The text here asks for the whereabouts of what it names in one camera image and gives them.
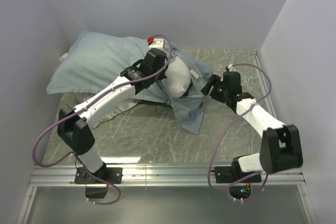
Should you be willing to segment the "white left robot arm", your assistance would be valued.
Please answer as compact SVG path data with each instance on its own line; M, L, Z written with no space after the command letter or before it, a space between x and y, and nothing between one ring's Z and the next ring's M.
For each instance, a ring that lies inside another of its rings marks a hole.
M150 49L144 59L125 68L109 86L91 99L73 108L67 105L60 109L57 134L88 170L87 177L93 183L106 180L108 172L106 164L95 150L91 129L122 102L164 79L167 63L164 51Z

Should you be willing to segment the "blue pillowcase with gold print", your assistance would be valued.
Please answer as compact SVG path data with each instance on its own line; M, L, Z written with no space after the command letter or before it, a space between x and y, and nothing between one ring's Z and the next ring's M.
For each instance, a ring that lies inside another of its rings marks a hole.
M186 51L175 46L169 67L183 62L190 77L181 97L169 84L177 73L165 72L166 79L151 85L134 96L134 99L166 104L172 107L176 120L185 130L198 134L204 117L204 96L201 89L212 75L211 67L197 61ZM83 31L69 49L66 58L53 74L46 92L97 94L110 85L122 70L144 58L148 43L136 37L115 37Z

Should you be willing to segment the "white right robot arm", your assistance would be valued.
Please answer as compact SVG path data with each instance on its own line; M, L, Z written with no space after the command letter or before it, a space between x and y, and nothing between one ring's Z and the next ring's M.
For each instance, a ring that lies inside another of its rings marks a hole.
M298 128L277 120L250 93L243 92L239 72L227 70L222 76L211 75L201 92L226 104L261 137L258 153L233 159L228 175L234 181L243 182L255 172L273 174L303 165Z

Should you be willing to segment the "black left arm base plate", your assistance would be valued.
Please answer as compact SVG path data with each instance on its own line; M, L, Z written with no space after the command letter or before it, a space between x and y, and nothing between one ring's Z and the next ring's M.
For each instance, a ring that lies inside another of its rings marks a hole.
M123 169L121 167L108 167L104 181L109 181L113 184L120 184L122 179ZM83 167L78 167L75 175L75 184L98 184L98 180L89 176Z

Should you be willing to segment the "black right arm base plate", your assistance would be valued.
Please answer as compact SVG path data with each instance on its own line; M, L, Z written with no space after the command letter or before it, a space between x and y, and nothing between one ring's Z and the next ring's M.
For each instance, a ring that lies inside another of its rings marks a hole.
M211 172L215 174L215 180L218 184L230 184L252 174L252 172L243 173L239 168L231 166L215 166Z

